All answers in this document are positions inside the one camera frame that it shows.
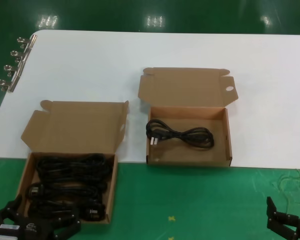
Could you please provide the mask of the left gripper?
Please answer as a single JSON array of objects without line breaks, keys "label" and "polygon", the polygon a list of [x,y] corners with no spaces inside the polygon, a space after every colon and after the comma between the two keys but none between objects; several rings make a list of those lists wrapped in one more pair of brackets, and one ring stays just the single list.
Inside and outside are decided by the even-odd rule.
[{"label": "left gripper", "polygon": [[77,213],[71,213],[52,221],[52,227],[40,222],[21,220],[18,208],[22,203],[19,194],[0,209],[0,240],[48,240],[54,238],[71,238],[81,231],[81,221]]}]

